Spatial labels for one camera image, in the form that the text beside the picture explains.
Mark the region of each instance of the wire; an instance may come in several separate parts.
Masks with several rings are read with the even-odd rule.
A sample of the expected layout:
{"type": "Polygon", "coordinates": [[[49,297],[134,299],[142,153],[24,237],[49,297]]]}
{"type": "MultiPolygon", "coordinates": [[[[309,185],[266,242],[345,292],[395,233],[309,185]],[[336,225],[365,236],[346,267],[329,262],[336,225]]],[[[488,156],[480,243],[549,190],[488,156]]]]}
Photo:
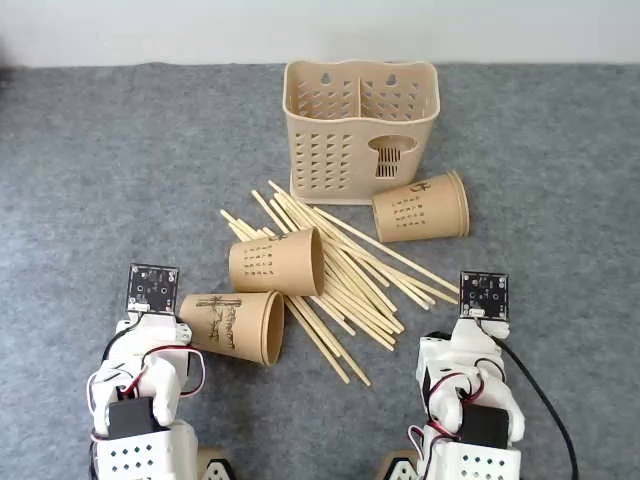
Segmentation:
{"type": "Polygon", "coordinates": [[[98,472],[96,472],[95,448],[96,442],[93,440],[89,444],[89,480],[98,480],[98,472]]]}
{"type": "Polygon", "coordinates": [[[444,438],[447,438],[446,435],[438,435],[436,437],[433,437],[433,440],[431,440],[431,443],[429,444],[429,460],[427,460],[427,466],[424,469],[424,476],[422,477],[425,480],[427,478],[427,475],[429,475],[429,467],[431,467],[431,459],[433,458],[433,447],[435,446],[436,442],[444,438]]]}
{"type": "Polygon", "coordinates": [[[140,312],[138,314],[138,319],[136,320],[136,322],[132,325],[129,325],[127,328],[125,328],[124,330],[120,330],[118,333],[116,333],[113,338],[111,340],[109,340],[109,343],[107,343],[107,346],[104,347],[104,352],[102,353],[102,361],[104,362],[107,358],[109,358],[109,352],[111,351],[111,347],[113,347],[113,344],[116,343],[118,340],[120,340],[122,337],[124,337],[127,333],[129,333],[131,330],[133,330],[134,328],[136,328],[139,324],[140,324],[140,320],[142,320],[142,317],[144,317],[144,314],[147,312],[140,312]]]}
{"type": "Polygon", "coordinates": [[[411,425],[407,429],[407,436],[409,437],[409,441],[413,444],[414,448],[418,452],[418,456],[420,457],[420,460],[424,460],[424,453],[422,452],[422,446],[424,445],[424,431],[417,425],[411,425]],[[413,436],[414,432],[420,435],[420,445],[418,445],[418,443],[416,442],[416,439],[413,436]]]}
{"type": "Polygon", "coordinates": [[[469,394],[471,394],[471,380],[469,380],[469,377],[467,377],[464,373],[462,372],[453,372],[453,373],[449,373],[447,375],[445,375],[444,377],[442,377],[440,380],[438,380],[435,385],[433,387],[431,387],[431,389],[429,390],[429,393],[427,394],[427,398],[423,399],[424,401],[424,405],[426,407],[426,411],[427,411],[427,424],[432,427],[433,429],[437,430],[440,434],[442,435],[447,435],[449,437],[455,437],[455,435],[453,435],[452,433],[448,432],[447,429],[445,429],[442,425],[440,425],[431,415],[431,409],[429,408],[429,400],[431,399],[431,395],[433,395],[441,386],[442,384],[449,380],[450,378],[454,378],[454,377],[459,377],[459,376],[463,376],[467,379],[467,381],[469,382],[469,394]]]}
{"type": "Polygon", "coordinates": [[[507,375],[504,373],[504,369],[500,366],[498,362],[496,362],[495,360],[491,360],[490,358],[487,358],[487,357],[480,357],[478,360],[474,362],[473,366],[477,367],[480,362],[489,362],[493,364],[493,366],[498,369],[498,371],[500,372],[500,375],[502,376],[502,383],[506,382],[507,375]]]}
{"type": "Polygon", "coordinates": [[[189,347],[189,346],[186,346],[186,345],[161,345],[159,347],[152,348],[151,350],[146,352],[142,356],[140,372],[131,381],[129,386],[127,388],[125,388],[121,393],[123,395],[129,395],[135,388],[137,388],[138,384],[140,383],[140,380],[142,379],[142,375],[144,374],[144,372],[145,372],[145,370],[147,368],[147,365],[146,365],[145,361],[146,361],[146,359],[147,359],[147,357],[149,355],[151,355],[153,353],[161,352],[161,351],[167,351],[167,350],[186,350],[189,353],[194,353],[194,354],[198,355],[198,357],[200,358],[200,365],[202,367],[202,375],[200,377],[200,383],[195,389],[193,389],[191,391],[180,392],[180,396],[182,396],[182,397],[191,397],[191,396],[196,395],[197,393],[199,393],[200,390],[202,390],[202,387],[204,386],[204,381],[205,381],[205,376],[206,376],[206,369],[205,369],[205,366],[204,366],[204,357],[202,356],[202,353],[199,350],[196,350],[195,348],[189,347]]]}
{"type": "Polygon", "coordinates": [[[522,371],[524,376],[527,377],[527,380],[529,380],[529,383],[531,384],[533,389],[536,391],[536,393],[540,397],[540,400],[542,400],[542,403],[544,403],[545,407],[547,407],[547,410],[549,410],[549,413],[553,417],[553,420],[556,422],[556,425],[558,426],[558,429],[562,434],[564,443],[567,445],[567,451],[569,452],[569,460],[571,462],[571,479],[578,480],[580,474],[578,471],[578,460],[576,458],[576,452],[573,447],[573,441],[571,440],[571,436],[569,435],[567,428],[564,426],[564,423],[562,422],[560,415],[558,415],[558,412],[551,404],[551,401],[549,400],[549,398],[547,398],[547,395],[544,393],[540,385],[538,385],[538,382],[536,382],[536,380],[533,378],[533,375],[531,374],[531,372],[529,372],[529,369],[524,366],[524,364],[522,363],[522,360],[520,360],[520,358],[515,354],[515,352],[511,350],[511,348],[509,348],[509,346],[499,338],[495,338],[495,337],[491,337],[491,338],[493,339],[494,342],[496,342],[496,344],[500,348],[502,348],[505,352],[507,352],[507,354],[511,357],[513,362],[522,371]]]}

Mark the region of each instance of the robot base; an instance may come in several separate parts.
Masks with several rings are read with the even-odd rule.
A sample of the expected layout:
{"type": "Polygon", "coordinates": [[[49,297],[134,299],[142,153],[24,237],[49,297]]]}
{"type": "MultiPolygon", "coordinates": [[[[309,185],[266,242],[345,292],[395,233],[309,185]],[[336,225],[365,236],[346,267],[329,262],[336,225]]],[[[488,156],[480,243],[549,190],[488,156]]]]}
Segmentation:
{"type": "Polygon", "coordinates": [[[387,455],[376,480],[418,480],[415,450],[398,450],[387,455]]]}

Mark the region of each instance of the black cable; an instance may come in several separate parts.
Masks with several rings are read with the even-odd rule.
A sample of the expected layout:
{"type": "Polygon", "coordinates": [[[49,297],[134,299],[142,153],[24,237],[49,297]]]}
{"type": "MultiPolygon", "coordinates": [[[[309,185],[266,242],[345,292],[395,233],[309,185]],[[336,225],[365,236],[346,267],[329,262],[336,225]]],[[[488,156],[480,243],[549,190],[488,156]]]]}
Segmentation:
{"type": "Polygon", "coordinates": [[[544,403],[545,407],[547,407],[547,410],[549,410],[549,413],[553,417],[553,420],[556,422],[556,425],[558,426],[558,429],[562,434],[564,443],[567,445],[567,451],[569,452],[569,460],[571,461],[571,479],[578,480],[579,478],[578,460],[576,458],[575,449],[573,448],[573,441],[571,440],[571,436],[569,435],[567,428],[564,426],[564,423],[562,422],[560,415],[558,415],[558,412],[556,412],[556,409],[553,408],[551,401],[547,398],[544,391],[542,391],[542,388],[540,387],[540,385],[538,385],[538,382],[535,381],[535,379],[533,378],[533,375],[531,375],[531,372],[529,372],[527,367],[524,366],[524,364],[522,363],[522,360],[520,360],[520,358],[515,354],[515,352],[511,350],[511,348],[509,348],[507,344],[504,343],[499,338],[495,338],[495,337],[491,337],[491,338],[493,339],[494,342],[496,342],[496,344],[500,348],[502,348],[505,352],[507,352],[507,354],[511,357],[513,362],[518,366],[518,368],[520,368],[524,376],[527,377],[527,380],[529,380],[529,383],[531,384],[533,389],[536,391],[536,393],[540,397],[540,400],[542,400],[542,403],[544,403]]]}
{"type": "Polygon", "coordinates": [[[125,328],[124,330],[120,330],[118,333],[116,333],[113,338],[111,340],[109,340],[109,343],[107,343],[107,346],[104,347],[104,353],[102,354],[102,361],[104,362],[107,358],[109,358],[109,352],[111,351],[111,347],[113,347],[113,344],[116,343],[119,339],[121,339],[122,337],[124,337],[127,333],[129,333],[131,330],[133,330],[134,328],[136,328],[138,326],[138,324],[140,323],[140,320],[142,320],[142,317],[144,316],[146,312],[140,312],[140,314],[138,315],[138,320],[136,320],[136,323],[134,323],[133,325],[128,326],[127,328],[125,328]]]}

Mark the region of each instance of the utensil holder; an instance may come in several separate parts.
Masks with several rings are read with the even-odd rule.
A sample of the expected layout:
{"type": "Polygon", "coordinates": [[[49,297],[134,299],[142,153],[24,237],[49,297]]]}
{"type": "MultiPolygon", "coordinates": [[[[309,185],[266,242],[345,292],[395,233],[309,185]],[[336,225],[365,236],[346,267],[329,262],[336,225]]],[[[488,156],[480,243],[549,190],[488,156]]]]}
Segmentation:
{"type": "Polygon", "coordinates": [[[440,112],[429,63],[293,62],[283,109],[291,193],[306,203],[370,204],[411,183],[440,112]]]}

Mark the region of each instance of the cup logo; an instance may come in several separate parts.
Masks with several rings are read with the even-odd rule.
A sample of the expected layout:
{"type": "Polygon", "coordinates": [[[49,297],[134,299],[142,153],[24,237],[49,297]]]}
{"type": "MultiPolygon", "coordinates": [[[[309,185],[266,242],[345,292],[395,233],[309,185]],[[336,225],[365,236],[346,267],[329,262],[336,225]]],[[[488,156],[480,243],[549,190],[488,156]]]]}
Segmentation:
{"type": "Polygon", "coordinates": [[[209,338],[216,343],[225,345],[231,350],[236,349],[233,338],[233,325],[236,323],[236,309],[242,306],[242,300],[224,299],[214,295],[207,300],[200,300],[196,307],[211,309],[209,321],[209,338]]]}
{"type": "Polygon", "coordinates": [[[412,192],[424,192],[429,188],[431,188],[431,184],[429,183],[429,180],[423,180],[422,182],[418,182],[414,185],[411,185],[409,187],[409,190],[411,190],[412,192]]]}

